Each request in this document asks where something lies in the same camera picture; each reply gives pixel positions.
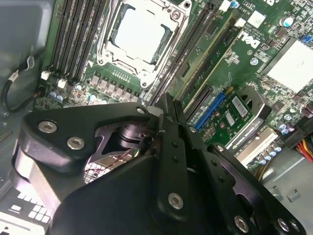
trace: cpu socket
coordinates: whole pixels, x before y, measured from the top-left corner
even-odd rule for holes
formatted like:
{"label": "cpu socket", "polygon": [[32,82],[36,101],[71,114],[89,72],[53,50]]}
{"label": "cpu socket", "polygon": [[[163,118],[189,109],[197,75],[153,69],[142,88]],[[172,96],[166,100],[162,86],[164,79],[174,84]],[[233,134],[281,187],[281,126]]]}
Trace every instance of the cpu socket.
{"label": "cpu socket", "polygon": [[188,26],[191,0],[112,0],[98,43],[97,63],[114,64],[149,87]]}

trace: motherboard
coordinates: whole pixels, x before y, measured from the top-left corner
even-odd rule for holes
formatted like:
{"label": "motherboard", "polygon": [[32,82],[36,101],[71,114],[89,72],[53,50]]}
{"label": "motherboard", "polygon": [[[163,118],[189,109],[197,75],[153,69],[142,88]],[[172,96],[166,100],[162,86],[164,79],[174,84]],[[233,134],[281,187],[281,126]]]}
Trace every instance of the motherboard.
{"label": "motherboard", "polygon": [[35,110],[168,92],[246,167],[313,131],[313,1],[56,0]]}

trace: blue pcie slot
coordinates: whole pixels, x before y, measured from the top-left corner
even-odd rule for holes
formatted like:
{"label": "blue pcie slot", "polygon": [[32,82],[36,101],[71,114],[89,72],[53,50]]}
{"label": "blue pcie slot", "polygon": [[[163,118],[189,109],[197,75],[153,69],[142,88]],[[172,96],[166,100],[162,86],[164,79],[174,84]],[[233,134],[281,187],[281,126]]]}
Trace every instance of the blue pcie slot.
{"label": "blue pcie slot", "polygon": [[219,107],[222,101],[226,98],[226,95],[221,92],[219,93],[213,103],[207,108],[199,121],[195,124],[195,129],[197,131],[206,123],[206,121],[213,115],[214,111]]}

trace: screw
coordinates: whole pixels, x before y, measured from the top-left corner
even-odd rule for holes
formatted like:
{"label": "screw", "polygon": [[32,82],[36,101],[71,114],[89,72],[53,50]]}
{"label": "screw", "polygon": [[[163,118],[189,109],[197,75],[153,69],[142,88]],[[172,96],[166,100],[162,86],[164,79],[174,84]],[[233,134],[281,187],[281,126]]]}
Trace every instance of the screw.
{"label": "screw", "polygon": [[235,224],[243,233],[248,233],[249,227],[240,215],[235,216]]}
{"label": "screw", "polygon": [[166,118],[167,118],[170,122],[173,122],[173,121],[174,121],[171,116],[167,116]]}
{"label": "screw", "polygon": [[289,232],[289,228],[288,225],[286,224],[286,222],[284,220],[282,220],[281,218],[279,218],[277,220],[279,226],[282,228],[282,230],[284,230],[285,232]]}
{"label": "screw", "polygon": [[221,146],[217,145],[216,148],[217,148],[220,152],[224,152],[224,149],[223,149]]}
{"label": "screw", "polygon": [[146,112],[143,110],[143,109],[141,109],[141,108],[137,108],[137,112],[139,112],[140,114],[145,114]]}
{"label": "screw", "polygon": [[70,149],[81,150],[85,147],[85,143],[81,138],[71,137],[67,140],[67,145]]}
{"label": "screw", "polygon": [[168,202],[176,210],[181,210],[182,207],[184,206],[184,201],[182,200],[181,196],[179,196],[177,193],[174,193],[174,192],[171,192],[168,195]]}
{"label": "screw", "polygon": [[196,133],[197,130],[193,126],[189,126],[189,130],[191,130],[192,133]]}
{"label": "screw", "polygon": [[301,232],[301,230],[299,229],[298,225],[296,224],[296,222],[294,222],[293,220],[289,221],[291,226],[299,233]]}
{"label": "screw", "polygon": [[177,10],[173,11],[173,12],[172,12],[172,18],[173,18],[174,20],[178,20],[178,19],[180,18],[180,12],[177,11]]}
{"label": "screw", "polygon": [[51,121],[42,121],[41,123],[39,123],[38,128],[40,131],[47,134],[56,132],[56,130],[58,129],[57,125]]}
{"label": "screw", "polygon": [[252,58],[251,60],[250,60],[250,64],[251,65],[257,65],[259,63],[259,59],[258,58]]}

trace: chipset heatsink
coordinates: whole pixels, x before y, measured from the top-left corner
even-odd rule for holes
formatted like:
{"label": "chipset heatsink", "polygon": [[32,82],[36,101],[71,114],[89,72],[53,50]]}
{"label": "chipset heatsink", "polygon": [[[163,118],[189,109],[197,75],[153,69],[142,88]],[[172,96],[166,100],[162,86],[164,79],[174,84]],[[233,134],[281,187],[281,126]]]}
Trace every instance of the chipset heatsink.
{"label": "chipset heatsink", "polygon": [[313,78],[313,50],[291,38],[265,67],[263,73],[295,93]]}
{"label": "chipset heatsink", "polygon": [[97,62],[111,63],[149,87],[167,64],[188,26],[191,0],[111,1],[97,45]]}

